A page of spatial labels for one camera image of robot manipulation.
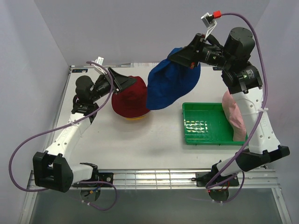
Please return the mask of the dark red beanie hat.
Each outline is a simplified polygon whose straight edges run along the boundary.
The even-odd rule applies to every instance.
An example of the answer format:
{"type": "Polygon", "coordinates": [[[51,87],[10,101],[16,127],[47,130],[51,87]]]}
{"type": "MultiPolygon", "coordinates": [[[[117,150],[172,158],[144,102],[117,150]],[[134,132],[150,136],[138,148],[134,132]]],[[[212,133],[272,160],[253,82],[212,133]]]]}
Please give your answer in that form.
{"type": "Polygon", "coordinates": [[[135,119],[149,113],[150,109],[146,107],[147,85],[144,80],[139,76],[130,77],[135,78],[136,82],[124,91],[113,94],[111,104],[116,114],[135,119]]]}

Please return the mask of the blue beanie hat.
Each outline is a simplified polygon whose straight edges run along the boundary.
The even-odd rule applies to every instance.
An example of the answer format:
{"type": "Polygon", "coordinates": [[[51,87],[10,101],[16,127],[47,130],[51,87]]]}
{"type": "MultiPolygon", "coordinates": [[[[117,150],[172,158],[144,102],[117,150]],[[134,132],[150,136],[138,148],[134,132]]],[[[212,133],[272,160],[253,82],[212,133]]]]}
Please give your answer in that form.
{"type": "Polygon", "coordinates": [[[169,59],[162,60],[148,75],[146,108],[164,109],[189,93],[198,83],[201,67],[187,68],[169,59]]]}

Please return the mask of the yellow bucket hat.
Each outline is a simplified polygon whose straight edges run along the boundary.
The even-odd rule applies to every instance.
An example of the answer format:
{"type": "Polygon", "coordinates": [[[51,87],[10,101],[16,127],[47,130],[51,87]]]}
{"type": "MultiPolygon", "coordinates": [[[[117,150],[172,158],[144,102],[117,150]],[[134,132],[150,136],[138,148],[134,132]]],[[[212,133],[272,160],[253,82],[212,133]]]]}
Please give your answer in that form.
{"type": "Polygon", "coordinates": [[[136,121],[136,120],[141,120],[141,119],[144,119],[147,115],[142,115],[142,116],[139,116],[139,117],[133,117],[133,118],[125,118],[125,120],[128,120],[128,121],[136,121]]]}

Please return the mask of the pink hat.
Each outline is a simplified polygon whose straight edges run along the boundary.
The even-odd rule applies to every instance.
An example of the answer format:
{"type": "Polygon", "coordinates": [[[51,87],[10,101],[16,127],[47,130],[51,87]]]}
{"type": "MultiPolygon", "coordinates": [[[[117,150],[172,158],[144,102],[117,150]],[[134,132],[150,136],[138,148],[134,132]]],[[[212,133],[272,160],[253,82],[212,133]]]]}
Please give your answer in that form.
{"type": "Polygon", "coordinates": [[[225,116],[233,128],[233,141],[245,141],[247,135],[246,127],[240,109],[229,91],[224,93],[221,104],[225,116]]]}

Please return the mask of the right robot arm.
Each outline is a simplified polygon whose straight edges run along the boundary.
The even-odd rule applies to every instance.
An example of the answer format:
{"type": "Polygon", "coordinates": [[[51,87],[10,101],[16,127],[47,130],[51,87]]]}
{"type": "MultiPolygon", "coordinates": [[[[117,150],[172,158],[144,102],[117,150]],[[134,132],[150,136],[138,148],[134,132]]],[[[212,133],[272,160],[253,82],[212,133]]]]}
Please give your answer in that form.
{"type": "Polygon", "coordinates": [[[223,46],[211,35],[196,34],[190,44],[170,54],[171,62],[190,69],[205,63],[222,70],[222,80],[241,112],[248,138],[235,156],[214,164],[203,176],[207,186],[222,185],[239,172],[279,160],[290,154],[276,138],[265,108],[266,82],[249,62],[256,41],[253,33],[242,27],[233,28],[223,46]]]}

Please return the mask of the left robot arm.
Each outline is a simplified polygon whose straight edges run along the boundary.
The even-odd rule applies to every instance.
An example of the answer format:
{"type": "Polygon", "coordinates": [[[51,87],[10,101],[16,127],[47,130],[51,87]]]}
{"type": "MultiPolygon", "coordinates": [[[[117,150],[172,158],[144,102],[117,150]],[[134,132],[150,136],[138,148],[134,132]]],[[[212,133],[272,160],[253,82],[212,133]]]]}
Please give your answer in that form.
{"type": "Polygon", "coordinates": [[[96,71],[99,77],[95,82],[87,75],[77,78],[67,127],[44,152],[33,156],[34,178],[38,187],[67,192],[73,184],[85,182],[92,187],[99,182],[97,165],[82,162],[71,166],[71,153],[101,108],[97,100],[124,91],[136,82],[136,78],[121,75],[112,68],[96,71]]]}

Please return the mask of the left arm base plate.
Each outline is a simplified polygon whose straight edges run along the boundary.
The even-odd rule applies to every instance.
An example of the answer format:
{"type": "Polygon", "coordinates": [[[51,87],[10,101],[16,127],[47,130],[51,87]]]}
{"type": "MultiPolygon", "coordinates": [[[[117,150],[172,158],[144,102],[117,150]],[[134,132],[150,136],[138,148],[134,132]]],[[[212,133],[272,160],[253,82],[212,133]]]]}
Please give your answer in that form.
{"type": "Polygon", "coordinates": [[[103,183],[86,183],[86,182],[109,182],[113,184],[114,173],[111,172],[101,172],[97,174],[93,174],[91,179],[83,180],[81,182],[75,183],[73,187],[82,187],[82,188],[96,188],[96,187],[109,187],[108,184],[103,183]]]}

